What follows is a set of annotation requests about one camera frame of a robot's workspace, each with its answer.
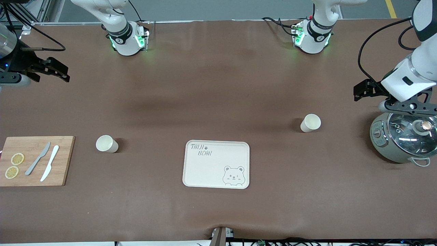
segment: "table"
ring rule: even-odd
[[[0,189],[0,242],[194,240],[217,226],[256,239],[436,238],[436,159],[428,168],[384,159],[368,135],[383,98],[353,101],[365,78],[358,50],[390,22],[338,21],[318,55],[262,21],[151,25],[149,51],[132,57],[114,52],[100,26],[42,27],[67,51],[38,55],[64,62],[71,80],[4,88],[0,143],[76,142],[65,186]],[[405,27],[365,48],[375,78],[408,54],[397,46]],[[55,46],[37,32],[24,41]],[[304,134],[308,113],[322,126]],[[119,153],[95,149],[103,134],[117,138]],[[184,186],[191,139],[247,142],[249,187]]]

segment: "bear illustration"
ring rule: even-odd
[[[225,185],[231,186],[243,186],[246,178],[243,175],[244,168],[239,166],[237,168],[225,167],[225,175],[223,176],[223,182]]]

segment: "white knife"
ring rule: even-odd
[[[47,175],[49,175],[49,173],[50,173],[50,171],[52,169],[53,159],[55,158],[56,153],[58,153],[58,150],[59,150],[59,145],[55,145],[53,147],[52,155],[50,156],[49,163],[47,164],[47,167],[45,168],[44,174],[41,177],[41,180],[40,180],[41,182],[44,181],[47,178]]]

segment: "wooden cutting board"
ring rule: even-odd
[[[24,173],[41,154],[48,142],[51,142],[49,151],[42,157],[33,172],[26,176]],[[47,178],[41,182],[42,174],[47,167],[52,150],[59,145],[58,153],[52,162],[52,170]],[[47,137],[8,137],[4,143],[0,157],[0,186],[62,186],[65,184],[71,152],[73,150],[73,136],[47,136]],[[18,175],[7,179],[6,169],[12,166],[10,159],[16,153],[24,154],[23,163],[17,165]]]

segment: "lid knob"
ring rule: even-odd
[[[425,131],[429,131],[433,128],[433,125],[429,121],[422,121],[420,127]]]

